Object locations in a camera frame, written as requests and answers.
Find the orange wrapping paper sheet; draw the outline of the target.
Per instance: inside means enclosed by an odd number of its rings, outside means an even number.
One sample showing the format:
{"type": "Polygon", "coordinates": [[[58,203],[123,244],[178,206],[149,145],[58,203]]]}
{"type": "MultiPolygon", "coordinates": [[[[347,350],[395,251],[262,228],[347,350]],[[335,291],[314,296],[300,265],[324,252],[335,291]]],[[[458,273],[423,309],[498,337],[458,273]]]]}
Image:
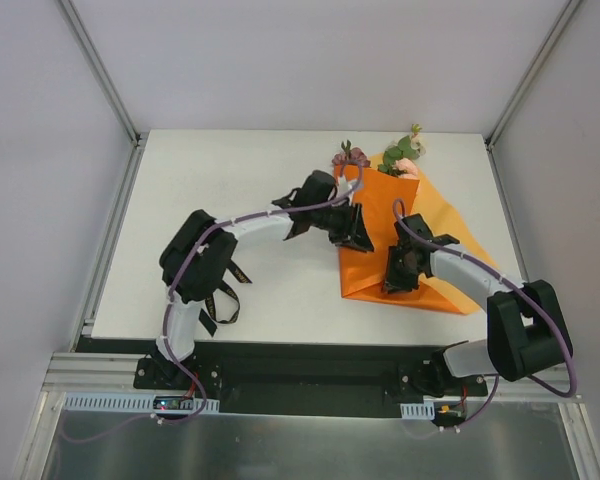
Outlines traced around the orange wrapping paper sheet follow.
{"type": "Polygon", "coordinates": [[[459,212],[436,190],[426,175],[417,180],[391,177],[376,167],[383,155],[370,157],[371,166],[363,175],[364,186],[354,195],[363,205],[365,228],[374,245],[369,253],[347,248],[339,250],[341,297],[403,307],[468,315],[479,310],[479,305],[447,282],[437,278],[420,278],[420,286],[410,293],[388,294],[383,291],[388,249],[395,245],[398,234],[392,204],[400,198],[411,213],[420,213],[436,235],[450,234],[469,252],[485,263],[496,263],[472,235],[459,212]]]}

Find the mauve fake rose stem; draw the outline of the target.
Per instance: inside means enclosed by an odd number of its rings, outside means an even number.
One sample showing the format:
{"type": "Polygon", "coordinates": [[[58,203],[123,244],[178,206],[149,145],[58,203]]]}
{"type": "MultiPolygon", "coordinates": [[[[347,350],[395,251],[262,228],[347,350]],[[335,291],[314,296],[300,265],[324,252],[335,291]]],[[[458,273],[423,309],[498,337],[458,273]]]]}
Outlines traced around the mauve fake rose stem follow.
{"type": "Polygon", "coordinates": [[[334,166],[358,164],[363,168],[368,168],[371,162],[359,147],[354,147],[350,140],[346,140],[341,143],[340,151],[334,155],[332,164],[334,166]]]}

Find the pink fake rose stem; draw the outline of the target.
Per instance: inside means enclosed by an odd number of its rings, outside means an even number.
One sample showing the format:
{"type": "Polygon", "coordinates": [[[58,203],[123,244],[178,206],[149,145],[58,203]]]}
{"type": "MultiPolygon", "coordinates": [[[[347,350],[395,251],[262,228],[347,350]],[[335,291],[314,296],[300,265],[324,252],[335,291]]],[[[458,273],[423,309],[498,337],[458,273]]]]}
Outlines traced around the pink fake rose stem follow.
{"type": "Polygon", "coordinates": [[[393,174],[398,178],[417,180],[419,177],[417,165],[408,158],[396,160],[392,170],[393,174]]]}

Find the white fake rose stem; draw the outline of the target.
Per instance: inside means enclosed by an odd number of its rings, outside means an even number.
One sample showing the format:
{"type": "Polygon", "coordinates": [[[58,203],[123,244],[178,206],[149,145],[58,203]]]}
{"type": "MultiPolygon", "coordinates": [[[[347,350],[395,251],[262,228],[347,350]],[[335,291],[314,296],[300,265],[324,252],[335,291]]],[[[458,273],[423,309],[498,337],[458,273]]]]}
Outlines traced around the white fake rose stem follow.
{"type": "Polygon", "coordinates": [[[421,131],[422,127],[419,124],[413,124],[409,133],[388,146],[382,155],[382,160],[377,166],[377,170],[383,174],[398,178],[393,174],[392,170],[396,160],[408,158],[416,164],[416,161],[426,153],[425,146],[422,143],[421,131]]]}

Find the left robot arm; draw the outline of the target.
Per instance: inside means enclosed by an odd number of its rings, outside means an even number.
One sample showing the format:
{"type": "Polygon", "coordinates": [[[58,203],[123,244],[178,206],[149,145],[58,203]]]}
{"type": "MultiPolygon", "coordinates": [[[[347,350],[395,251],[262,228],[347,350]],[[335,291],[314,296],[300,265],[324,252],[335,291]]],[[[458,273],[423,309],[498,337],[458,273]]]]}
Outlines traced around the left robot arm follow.
{"type": "Polygon", "coordinates": [[[237,321],[217,318],[213,295],[222,291],[237,300],[224,280],[227,272],[240,283],[249,277],[233,260],[236,251],[268,241],[286,241],[317,228],[331,244],[359,252],[372,252],[364,225],[362,205],[353,200],[363,187],[363,169],[348,180],[315,170],[299,188],[272,201],[260,211],[224,220],[199,209],[192,212],[162,252],[159,266],[166,286],[167,304],[150,358],[156,375],[168,388],[184,387],[191,377],[185,360],[195,349],[195,330],[201,325],[214,335],[219,325],[237,321]]]}

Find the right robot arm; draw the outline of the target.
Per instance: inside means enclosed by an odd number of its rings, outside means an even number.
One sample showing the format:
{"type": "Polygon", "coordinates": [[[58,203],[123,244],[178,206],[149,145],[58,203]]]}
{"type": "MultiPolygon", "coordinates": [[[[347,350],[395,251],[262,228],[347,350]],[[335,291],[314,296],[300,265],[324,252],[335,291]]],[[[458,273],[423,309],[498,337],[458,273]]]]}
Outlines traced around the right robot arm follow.
{"type": "Polygon", "coordinates": [[[528,378],[569,398],[577,390],[573,345],[554,287],[524,282],[473,256],[455,237],[434,235],[419,215],[396,216],[397,244],[389,248],[384,290],[409,293],[421,277],[446,282],[486,315],[486,338],[450,345],[432,360],[430,382],[453,394],[466,377],[528,378]]]}

